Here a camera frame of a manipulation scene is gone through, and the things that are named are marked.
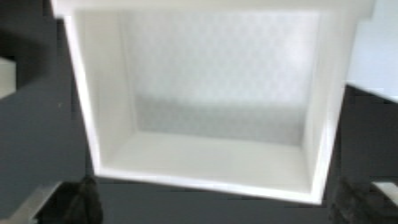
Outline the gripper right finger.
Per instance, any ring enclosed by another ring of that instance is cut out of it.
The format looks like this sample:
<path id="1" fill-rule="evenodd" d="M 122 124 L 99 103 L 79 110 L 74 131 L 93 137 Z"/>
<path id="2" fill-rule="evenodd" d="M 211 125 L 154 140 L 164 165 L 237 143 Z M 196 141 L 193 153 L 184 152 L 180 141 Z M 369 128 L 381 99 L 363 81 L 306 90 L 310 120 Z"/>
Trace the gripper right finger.
<path id="1" fill-rule="evenodd" d="M 398 184 L 340 180 L 331 206 L 333 224 L 398 224 Z"/>

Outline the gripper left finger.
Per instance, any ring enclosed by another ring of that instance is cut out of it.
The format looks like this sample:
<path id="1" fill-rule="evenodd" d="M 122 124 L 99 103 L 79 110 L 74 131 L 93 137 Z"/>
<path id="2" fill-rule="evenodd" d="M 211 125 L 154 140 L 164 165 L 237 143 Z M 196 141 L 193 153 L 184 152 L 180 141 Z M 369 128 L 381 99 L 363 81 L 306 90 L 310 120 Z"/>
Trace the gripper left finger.
<path id="1" fill-rule="evenodd" d="M 104 224 L 97 180 L 65 182 L 36 215 L 38 224 Z"/>

